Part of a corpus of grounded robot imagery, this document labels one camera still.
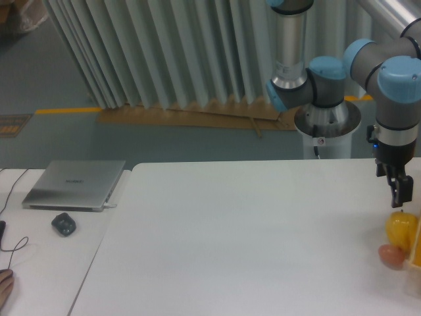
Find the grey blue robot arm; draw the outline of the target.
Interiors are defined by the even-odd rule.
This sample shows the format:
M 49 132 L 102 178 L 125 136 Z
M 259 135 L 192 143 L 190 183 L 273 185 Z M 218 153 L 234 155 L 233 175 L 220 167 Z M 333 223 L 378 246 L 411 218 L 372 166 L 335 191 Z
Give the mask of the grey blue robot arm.
M 279 112 L 299 108 L 295 125 L 314 138 L 337 138 L 360 122 L 345 102 L 351 78 L 376 102 L 376 121 L 366 130 L 377 176 L 391 188 L 393 207 L 412 199 L 414 181 L 405 172 L 420 126 L 420 9 L 410 1 L 361 1 L 361 7 L 393 37 L 390 44 L 354 41 L 342 59 L 317 57 L 303 64 L 306 13 L 312 1 L 269 1 L 276 14 L 276 66 L 266 90 Z

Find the person hand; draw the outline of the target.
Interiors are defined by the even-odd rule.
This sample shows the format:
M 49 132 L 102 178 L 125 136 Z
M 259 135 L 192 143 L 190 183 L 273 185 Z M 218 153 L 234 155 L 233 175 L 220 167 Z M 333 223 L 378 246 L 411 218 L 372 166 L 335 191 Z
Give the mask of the person hand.
M 14 272 L 11 269 L 1 270 L 0 274 L 0 306 L 3 307 L 14 287 Z

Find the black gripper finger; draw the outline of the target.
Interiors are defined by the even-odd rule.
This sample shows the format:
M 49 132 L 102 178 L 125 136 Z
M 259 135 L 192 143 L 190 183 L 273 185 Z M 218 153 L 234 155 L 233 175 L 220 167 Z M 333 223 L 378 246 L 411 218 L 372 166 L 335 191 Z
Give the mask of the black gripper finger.
M 391 182 L 392 208 L 402 207 L 404 203 L 412 201 L 413 178 L 411 176 L 398 176 Z
M 393 167 L 386 166 L 385 167 L 385 173 L 386 173 L 386 177 L 387 177 L 387 183 L 389 184 L 389 186 L 391 188 L 392 197 L 395 198 L 396 197 L 396 185 L 395 185 L 395 175 L 394 175 Z

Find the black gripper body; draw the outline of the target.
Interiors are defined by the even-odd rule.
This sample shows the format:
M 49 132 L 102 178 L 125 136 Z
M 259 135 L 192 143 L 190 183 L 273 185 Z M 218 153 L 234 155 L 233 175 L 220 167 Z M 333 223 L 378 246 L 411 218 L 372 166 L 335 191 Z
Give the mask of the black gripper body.
M 366 140 L 372 144 L 376 176 L 397 178 L 414 157 L 415 126 L 406 130 L 392 130 L 381 124 L 369 125 Z

